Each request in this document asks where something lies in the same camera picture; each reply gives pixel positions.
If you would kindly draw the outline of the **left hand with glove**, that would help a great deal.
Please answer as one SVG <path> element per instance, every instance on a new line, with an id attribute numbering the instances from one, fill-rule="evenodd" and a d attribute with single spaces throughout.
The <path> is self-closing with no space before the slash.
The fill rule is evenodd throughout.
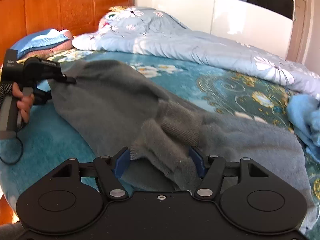
<path id="1" fill-rule="evenodd" d="M 27 124 L 30 119 L 30 110 L 35 101 L 35 96 L 33 94 L 30 94 L 29 96 L 24 96 L 18 84 L 15 82 L 1 82 L 1 104 L 3 103 L 5 97 L 9 95 L 18 98 L 17 107 L 20 111 L 23 121 Z"/>

